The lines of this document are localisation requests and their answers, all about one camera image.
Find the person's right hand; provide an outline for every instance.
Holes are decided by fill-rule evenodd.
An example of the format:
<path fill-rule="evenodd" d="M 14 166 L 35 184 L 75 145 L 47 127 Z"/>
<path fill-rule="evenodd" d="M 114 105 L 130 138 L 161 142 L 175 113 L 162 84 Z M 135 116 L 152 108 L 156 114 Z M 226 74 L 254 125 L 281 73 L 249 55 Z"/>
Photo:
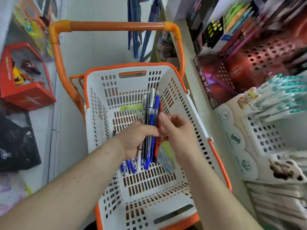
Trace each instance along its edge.
<path fill-rule="evenodd" d="M 186 159 L 194 154 L 199 154 L 200 150 L 195 136 L 193 125 L 181 115 L 159 114 L 163 141 L 169 141 L 176 156 L 176 160 L 182 167 Z"/>

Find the white perforated basket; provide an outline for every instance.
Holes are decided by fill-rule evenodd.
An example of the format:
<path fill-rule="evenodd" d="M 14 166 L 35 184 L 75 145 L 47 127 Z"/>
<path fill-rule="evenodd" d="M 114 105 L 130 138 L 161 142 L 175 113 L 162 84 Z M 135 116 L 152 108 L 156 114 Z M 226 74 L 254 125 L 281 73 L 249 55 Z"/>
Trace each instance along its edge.
<path fill-rule="evenodd" d="M 191 121 L 201 152 L 224 179 L 208 144 L 209 136 L 175 68 L 148 63 L 127 66 L 98 68 L 84 78 L 84 91 L 89 100 L 88 108 L 85 105 L 89 152 L 107 141 L 113 130 L 118 133 L 136 120 L 138 117 L 133 111 L 121 112 L 120 108 L 141 104 L 143 96 L 154 87 L 159 91 L 166 114 L 179 113 Z M 147 171 L 142 168 L 140 173 L 129 173 L 126 177 L 118 170 L 98 206 L 105 229 L 161 229 L 196 213 L 183 170 L 176 164 L 176 170 L 169 174 L 159 162 L 151 164 Z"/>

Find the black bag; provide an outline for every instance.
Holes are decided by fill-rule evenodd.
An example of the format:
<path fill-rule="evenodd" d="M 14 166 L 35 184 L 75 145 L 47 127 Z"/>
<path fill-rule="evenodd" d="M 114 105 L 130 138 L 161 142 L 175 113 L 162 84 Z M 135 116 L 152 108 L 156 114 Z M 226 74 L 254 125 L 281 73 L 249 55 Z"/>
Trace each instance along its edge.
<path fill-rule="evenodd" d="M 0 99 L 0 171 L 41 164 L 29 113 Z"/>

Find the circular icon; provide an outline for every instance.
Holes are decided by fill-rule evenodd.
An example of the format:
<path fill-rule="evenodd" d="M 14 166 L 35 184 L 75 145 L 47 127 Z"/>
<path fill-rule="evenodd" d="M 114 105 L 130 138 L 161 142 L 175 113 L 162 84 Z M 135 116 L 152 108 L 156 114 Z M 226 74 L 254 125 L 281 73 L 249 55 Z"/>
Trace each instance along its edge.
<path fill-rule="evenodd" d="M 222 113 L 221 113 L 221 116 L 224 120 L 229 120 L 230 118 L 230 114 L 229 114 L 229 111 L 227 110 L 223 110 Z"/>
<path fill-rule="evenodd" d="M 242 161 L 242 166 L 244 169 L 246 169 L 247 171 L 252 171 L 253 170 L 253 166 L 251 165 L 251 162 L 248 160 L 243 160 Z"/>
<path fill-rule="evenodd" d="M 231 138 L 232 142 L 235 143 L 235 144 L 241 143 L 241 138 L 238 134 L 234 133 L 230 136 L 230 138 Z"/>

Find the forearm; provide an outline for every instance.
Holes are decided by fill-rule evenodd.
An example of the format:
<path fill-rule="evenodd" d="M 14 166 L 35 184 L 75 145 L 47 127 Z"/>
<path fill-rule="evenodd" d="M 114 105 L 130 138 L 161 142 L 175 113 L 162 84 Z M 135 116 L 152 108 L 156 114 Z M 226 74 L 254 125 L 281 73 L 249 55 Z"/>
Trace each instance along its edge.
<path fill-rule="evenodd" d="M 124 160 L 112 139 L 0 218 L 3 229 L 79 229 Z"/>
<path fill-rule="evenodd" d="M 205 229 L 262 229 L 233 196 L 201 153 L 193 153 L 183 170 Z"/>

